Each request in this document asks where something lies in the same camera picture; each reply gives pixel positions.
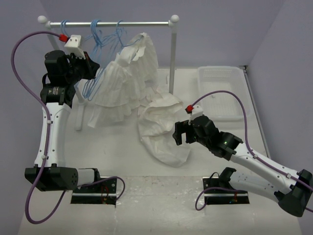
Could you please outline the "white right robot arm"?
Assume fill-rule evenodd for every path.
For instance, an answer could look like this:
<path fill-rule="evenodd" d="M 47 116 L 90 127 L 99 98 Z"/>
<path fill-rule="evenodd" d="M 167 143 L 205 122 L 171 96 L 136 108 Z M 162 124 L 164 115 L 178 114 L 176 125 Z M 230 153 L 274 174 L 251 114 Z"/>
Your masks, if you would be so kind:
<path fill-rule="evenodd" d="M 239 175 L 227 168 L 220 174 L 219 189 L 223 192 L 248 191 L 266 197 L 285 212 L 302 217 L 313 193 L 313 175 L 303 169 L 293 170 L 271 159 L 252 152 L 242 139 L 232 133 L 219 131 L 213 121 L 201 115 L 193 120 L 175 123 L 173 138 L 182 144 L 197 142 L 206 147 L 214 156 L 239 164 L 251 170 L 257 177 Z"/>

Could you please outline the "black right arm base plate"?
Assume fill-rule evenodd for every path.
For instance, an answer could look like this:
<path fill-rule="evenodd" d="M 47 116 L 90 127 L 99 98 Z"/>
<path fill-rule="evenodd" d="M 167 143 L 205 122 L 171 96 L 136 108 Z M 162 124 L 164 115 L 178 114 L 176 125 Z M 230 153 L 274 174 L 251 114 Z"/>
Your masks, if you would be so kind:
<path fill-rule="evenodd" d="M 214 172 L 211 176 L 202 178 L 203 189 L 210 188 L 204 193 L 204 200 L 207 205 L 249 204 L 246 191 L 228 191 L 228 189 L 234 189 L 229 183 L 233 173 L 233 170 L 225 169 L 222 173 Z"/>

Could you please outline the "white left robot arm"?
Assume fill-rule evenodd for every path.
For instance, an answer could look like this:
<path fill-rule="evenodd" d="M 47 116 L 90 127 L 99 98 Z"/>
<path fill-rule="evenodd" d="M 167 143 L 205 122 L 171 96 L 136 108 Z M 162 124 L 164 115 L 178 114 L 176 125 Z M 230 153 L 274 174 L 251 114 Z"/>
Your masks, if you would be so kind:
<path fill-rule="evenodd" d="M 39 151 L 33 167 L 26 168 L 25 178 L 40 191 L 75 190 L 79 185 L 78 169 L 65 162 L 65 132 L 76 93 L 82 79 L 92 80 L 99 64 L 87 52 L 82 57 L 54 50 L 45 55 L 47 73 L 43 75 L 40 100 L 45 105 Z"/>

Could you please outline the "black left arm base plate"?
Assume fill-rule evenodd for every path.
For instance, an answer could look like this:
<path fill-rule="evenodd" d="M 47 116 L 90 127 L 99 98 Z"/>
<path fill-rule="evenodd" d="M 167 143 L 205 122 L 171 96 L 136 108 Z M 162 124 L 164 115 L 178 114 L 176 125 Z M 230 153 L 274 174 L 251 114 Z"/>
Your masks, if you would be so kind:
<path fill-rule="evenodd" d="M 116 205 L 117 179 L 110 179 L 89 187 L 77 188 L 71 195 L 71 204 Z"/>

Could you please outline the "white skirt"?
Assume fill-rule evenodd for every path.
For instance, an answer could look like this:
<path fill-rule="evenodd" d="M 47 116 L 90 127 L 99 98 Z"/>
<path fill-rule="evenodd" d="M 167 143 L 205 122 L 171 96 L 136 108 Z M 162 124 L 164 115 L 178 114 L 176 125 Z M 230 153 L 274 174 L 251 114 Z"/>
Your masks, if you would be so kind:
<path fill-rule="evenodd" d="M 138 108 L 138 132 L 142 145 L 161 163 L 180 167 L 190 154 L 190 147 L 177 146 L 172 138 L 183 101 L 160 88 L 147 87 Z"/>

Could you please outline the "blue wire hanger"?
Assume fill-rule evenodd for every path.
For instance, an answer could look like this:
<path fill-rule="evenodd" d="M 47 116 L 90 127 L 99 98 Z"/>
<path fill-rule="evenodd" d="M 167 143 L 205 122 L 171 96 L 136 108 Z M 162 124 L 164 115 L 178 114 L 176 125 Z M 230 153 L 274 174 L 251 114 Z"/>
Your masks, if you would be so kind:
<path fill-rule="evenodd" d="M 69 34 L 66 31 L 66 24 L 69 22 L 69 20 L 62 20 L 60 23 L 60 30 L 61 33 L 66 35 L 67 37 L 69 36 Z"/>

